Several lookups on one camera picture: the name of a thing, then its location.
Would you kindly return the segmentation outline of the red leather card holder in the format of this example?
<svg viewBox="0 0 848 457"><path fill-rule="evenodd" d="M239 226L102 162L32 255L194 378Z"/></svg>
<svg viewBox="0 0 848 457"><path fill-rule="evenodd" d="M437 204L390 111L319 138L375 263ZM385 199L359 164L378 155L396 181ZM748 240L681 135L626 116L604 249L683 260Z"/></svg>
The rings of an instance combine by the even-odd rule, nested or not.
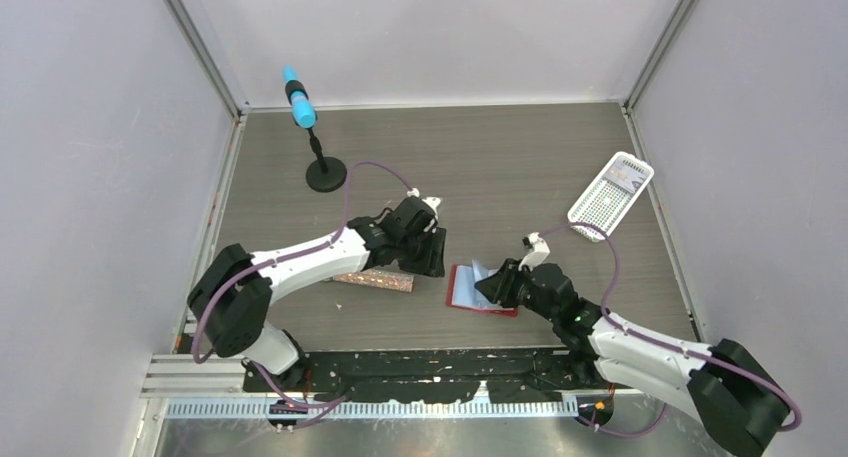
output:
<svg viewBox="0 0 848 457"><path fill-rule="evenodd" d="M516 317L517 309L508 309L493 304L476 289L476 283L494 273L495 270L488 269L478 261L472 261L468 265L453 265L449 277L446 306L481 314Z"/></svg>

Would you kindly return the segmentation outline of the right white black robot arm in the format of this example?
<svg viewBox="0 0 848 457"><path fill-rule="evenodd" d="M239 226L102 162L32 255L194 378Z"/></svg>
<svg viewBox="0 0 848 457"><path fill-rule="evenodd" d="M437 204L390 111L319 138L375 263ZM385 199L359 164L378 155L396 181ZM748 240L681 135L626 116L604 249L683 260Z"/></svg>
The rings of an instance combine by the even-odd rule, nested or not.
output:
<svg viewBox="0 0 848 457"><path fill-rule="evenodd" d="M562 269L515 259L475 282L504 308L524 307L547 320L573 356L584 387L601 382L638 389L700 423L734 456L760 456L780 431L798 422L795 406L739 343L679 340L635 325L581 297Z"/></svg>

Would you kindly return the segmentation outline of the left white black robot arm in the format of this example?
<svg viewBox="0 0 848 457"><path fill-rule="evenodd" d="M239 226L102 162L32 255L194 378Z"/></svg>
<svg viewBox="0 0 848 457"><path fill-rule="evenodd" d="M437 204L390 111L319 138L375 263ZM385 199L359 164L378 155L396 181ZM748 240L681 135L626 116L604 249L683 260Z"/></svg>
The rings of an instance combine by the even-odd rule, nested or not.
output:
<svg viewBox="0 0 848 457"><path fill-rule="evenodd" d="M408 196L378 217L353 218L331 234L287 248L223 248L187 296L197 320L194 340L208 339L218 357L242 356L259 364L284 391L298 389L307 375L303 353L288 332L268 321L270 307L337 275L388 265L444 277L441 203L438 197Z"/></svg>

